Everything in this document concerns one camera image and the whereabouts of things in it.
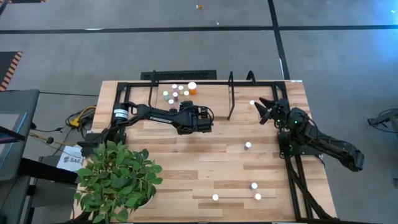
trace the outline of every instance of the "potted plant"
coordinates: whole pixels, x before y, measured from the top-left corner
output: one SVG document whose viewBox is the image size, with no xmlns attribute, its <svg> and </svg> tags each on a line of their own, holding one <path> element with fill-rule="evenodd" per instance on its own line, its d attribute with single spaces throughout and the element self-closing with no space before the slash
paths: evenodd
<svg viewBox="0 0 398 224">
<path fill-rule="evenodd" d="M 162 167 L 148 157 L 147 149 L 131 152 L 122 142 L 108 141 L 95 149 L 86 167 L 77 171 L 85 189 L 75 194 L 84 212 L 94 212 L 93 223 L 109 223 L 110 218 L 126 222 L 128 210 L 131 213 L 149 203 L 156 194 L 154 184 L 163 179 L 156 177 Z"/>
</svg>

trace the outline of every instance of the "small bottle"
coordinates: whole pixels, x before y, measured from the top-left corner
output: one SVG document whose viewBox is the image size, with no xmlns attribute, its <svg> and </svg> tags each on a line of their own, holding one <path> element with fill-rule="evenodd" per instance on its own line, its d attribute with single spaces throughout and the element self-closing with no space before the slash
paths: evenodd
<svg viewBox="0 0 398 224">
<path fill-rule="evenodd" d="M 184 86 L 178 86 L 178 90 L 180 90 L 180 95 L 184 95 Z"/>
<path fill-rule="evenodd" d="M 177 84 L 172 85 L 173 92 L 178 92 Z"/>
<path fill-rule="evenodd" d="M 253 109 L 253 106 L 254 106 L 254 100 L 251 100 L 249 102 L 249 109 Z"/>
<path fill-rule="evenodd" d="M 244 150 L 248 150 L 248 149 L 250 149 L 250 147 L 251 147 L 251 143 L 250 143 L 250 142 L 247 142 L 247 143 L 244 145 Z"/>
<path fill-rule="evenodd" d="M 178 102 L 178 93 L 173 93 L 174 102 Z"/>
<path fill-rule="evenodd" d="M 213 194 L 212 199 L 215 202 L 218 201 L 218 195 L 217 194 Z"/>
<path fill-rule="evenodd" d="M 189 91 L 184 91 L 184 97 L 186 100 L 189 100 Z"/>
<path fill-rule="evenodd" d="M 170 105 L 170 109 L 175 109 L 173 99 L 169 99 L 169 105 Z"/>
<path fill-rule="evenodd" d="M 194 82 L 188 83 L 189 94 L 195 95 L 197 92 L 197 84 Z"/>
<path fill-rule="evenodd" d="M 169 100 L 169 93 L 167 91 L 163 92 L 164 100 L 168 101 Z"/>
<path fill-rule="evenodd" d="M 258 185 L 257 185 L 257 183 L 251 183 L 251 185 L 250 185 L 250 189 L 252 189 L 252 190 L 256 190 L 258 188 Z"/>
</svg>

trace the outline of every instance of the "concrete floor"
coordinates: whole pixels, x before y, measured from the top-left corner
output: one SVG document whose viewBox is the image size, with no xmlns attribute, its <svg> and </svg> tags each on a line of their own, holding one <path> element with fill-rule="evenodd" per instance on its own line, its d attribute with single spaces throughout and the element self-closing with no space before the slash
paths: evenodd
<svg viewBox="0 0 398 224">
<path fill-rule="evenodd" d="M 202 10 L 195 5 L 202 4 Z M 280 26 L 398 24 L 390 0 L 274 0 Z M 48 0 L 9 4 L 4 29 L 86 29 L 173 26 L 271 26 L 261 0 Z M 282 31 L 291 79 L 303 80 L 311 112 L 324 133 L 352 142 L 366 155 L 364 170 L 350 172 L 326 157 L 338 216 L 359 222 L 396 223 L 398 140 L 370 128 L 367 118 L 396 108 L 398 30 Z M 0 51 L 23 51 L 10 89 L 97 95 L 103 80 L 136 80 L 144 71 L 217 69 L 244 78 L 281 79 L 273 31 L 133 34 L 0 35 Z M 34 122 L 59 127 L 64 117 L 96 103 L 96 97 L 41 95 Z M 54 134 L 62 139 L 66 133 Z M 69 141 L 81 137 L 73 133 Z M 53 149 L 29 141 L 25 156 Z M 70 206 L 38 210 L 34 223 L 65 221 Z"/>
</svg>

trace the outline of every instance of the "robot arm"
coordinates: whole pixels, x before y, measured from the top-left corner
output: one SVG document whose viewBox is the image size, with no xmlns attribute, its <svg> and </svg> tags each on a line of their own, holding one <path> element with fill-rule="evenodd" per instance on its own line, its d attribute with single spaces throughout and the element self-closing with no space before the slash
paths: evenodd
<svg viewBox="0 0 398 224">
<path fill-rule="evenodd" d="M 268 119 L 273 119 L 275 127 L 289 130 L 289 139 L 298 145 L 309 146 L 328 154 L 338 159 L 343 166 L 351 171 L 356 172 L 363 169 L 364 155 L 360 150 L 348 142 L 321 133 L 308 114 L 300 108 L 290 110 L 287 100 L 273 102 L 260 98 L 260 101 L 266 106 L 263 107 L 259 103 L 255 103 L 262 118 L 261 124 Z"/>
</svg>

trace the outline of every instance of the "wooden table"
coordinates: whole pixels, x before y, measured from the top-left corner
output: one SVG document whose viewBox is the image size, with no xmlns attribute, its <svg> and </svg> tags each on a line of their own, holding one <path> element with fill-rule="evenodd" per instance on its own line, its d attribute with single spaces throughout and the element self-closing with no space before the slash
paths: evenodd
<svg viewBox="0 0 398 224">
<path fill-rule="evenodd" d="M 105 81 L 102 84 L 92 127 L 94 133 L 109 125 L 117 83 Z M 169 83 L 165 86 L 171 90 L 172 82 Z M 164 106 L 162 92 L 165 86 L 153 89 L 152 106 Z M 300 107 L 309 114 L 303 83 L 286 81 L 286 87 L 290 107 Z M 204 85 L 198 85 L 197 91 L 198 97 L 208 93 Z M 201 102 L 201 105 L 212 108 L 213 97 L 228 95 L 228 91 L 231 90 L 220 88 L 220 93 L 208 96 L 208 104 Z M 149 159 L 163 167 L 160 176 L 164 179 L 161 185 L 156 185 L 157 194 L 153 201 L 132 213 L 130 222 L 295 220 L 285 162 L 279 158 L 277 130 L 273 122 L 260 125 L 256 109 L 249 108 L 250 100 L 272 99 L 272 90 L 267 86 L 236 86 L 234 94 L 236 104 L 231 119 L 227 121 L 223 113 L 229 112 L 229 108 L 216 108 L 211 133 L 179 136 L 171 125 L 153 121 L 140 121 L 127 128 L 130 150 L 146 148 L 150 152 Z M 130 100 L 147 104 L 148 96 L 149 87 L 134 87 Z M 252 148 L 245 151 L 244 143 L 248 141 Z M 323 165 L 314 156 L 302 156 L 302 160 L 309 191 L 327 213 L 335 216 Z M 258 183 L 257 190 L 249 189 L 252 182 Z M 252 199 L 257 192 L 263 197 L 260 201 Z M 297 193 L 301 214 L 305 217 L 299 189 Z M 212 201 L 213 194 L 219 195 L 217 202 Z M 75 206 L 75 213 L 81 213 L 80 206 Z"/>
</svg>

